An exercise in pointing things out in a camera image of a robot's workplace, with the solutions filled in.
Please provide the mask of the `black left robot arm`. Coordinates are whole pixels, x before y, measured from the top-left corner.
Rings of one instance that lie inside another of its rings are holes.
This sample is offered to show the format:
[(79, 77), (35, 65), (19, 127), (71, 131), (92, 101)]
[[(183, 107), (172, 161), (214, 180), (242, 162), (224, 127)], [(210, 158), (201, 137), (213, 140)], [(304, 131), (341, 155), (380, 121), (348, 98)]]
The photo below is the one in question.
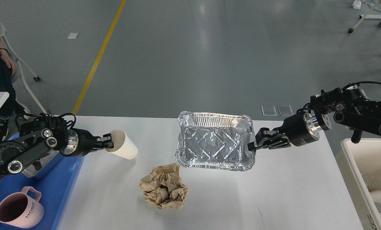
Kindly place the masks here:
[(89, 131), (75, 128), (76, 116), (41, 113), (19, 128), (19, 137), (0, 141), (0, 180), (21, 173), (35, 165), (50, 151), (66, 157), (82, 157), (97, 150), (114, 147), (112, 134), (93, 136)]

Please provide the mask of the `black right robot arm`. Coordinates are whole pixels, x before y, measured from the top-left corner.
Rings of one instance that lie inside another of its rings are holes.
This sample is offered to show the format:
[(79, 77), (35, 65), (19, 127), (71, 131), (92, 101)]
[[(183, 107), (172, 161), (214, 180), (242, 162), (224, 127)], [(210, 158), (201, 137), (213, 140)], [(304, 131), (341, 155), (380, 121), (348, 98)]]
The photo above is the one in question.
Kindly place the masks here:
[(336, 123), (354, 131), (353, 143), (360, 142), (363, 132), (381, 136), (381, 101), (370, 100), (358, 85), (360, 82), (329, 92), (321, 90), (294, 115), (287, 117), (280, 127), (261, 128), (254, 141), (247, 145), (248, 149), (275, 150), (315, 142), (321, 130), (331, 129), (329, 113), (333, 113)]

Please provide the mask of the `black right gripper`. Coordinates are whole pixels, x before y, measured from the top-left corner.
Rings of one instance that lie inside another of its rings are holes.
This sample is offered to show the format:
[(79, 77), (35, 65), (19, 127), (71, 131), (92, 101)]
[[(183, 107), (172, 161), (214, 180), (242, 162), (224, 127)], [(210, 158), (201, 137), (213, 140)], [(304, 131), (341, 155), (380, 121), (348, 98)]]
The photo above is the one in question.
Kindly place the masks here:
[(286, 118), (283, 122), (283, 132), (261, 128), (255, 136), (255, 141), (248, 144), (248, 150), (281, 149), (303, 146), (319, 140), (319, 130), (308, 112), (299, 112)]

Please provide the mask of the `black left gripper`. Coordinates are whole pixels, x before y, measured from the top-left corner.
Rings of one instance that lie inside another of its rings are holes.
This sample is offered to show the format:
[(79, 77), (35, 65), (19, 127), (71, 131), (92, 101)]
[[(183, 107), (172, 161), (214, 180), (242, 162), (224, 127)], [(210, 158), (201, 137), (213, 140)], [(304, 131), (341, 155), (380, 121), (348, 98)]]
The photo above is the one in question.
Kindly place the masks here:
[(68, 139), (64, 149), (60, 150), (63, 156), (82, 157), (90, 152), (104, 149), (112, 149), (111, 134), (104, 134), (102, 137), (93, 136), (89, 131), (83, 129), (69, 129)]

